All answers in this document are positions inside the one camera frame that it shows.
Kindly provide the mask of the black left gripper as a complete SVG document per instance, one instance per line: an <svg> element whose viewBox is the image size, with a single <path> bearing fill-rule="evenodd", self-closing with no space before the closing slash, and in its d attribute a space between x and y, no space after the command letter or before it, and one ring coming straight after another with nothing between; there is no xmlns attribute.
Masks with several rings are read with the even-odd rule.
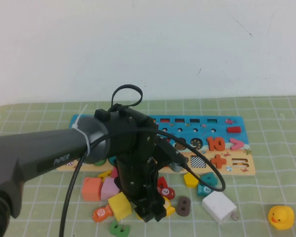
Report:
<svg viewBox="0 0 296 237"><path fill-rule="evenodd" d="M165 200L157 189L157 166L151 155L136 152L117 155L116 167L118 187L145 223L153 218L159 222L167 216Z"/></svg>

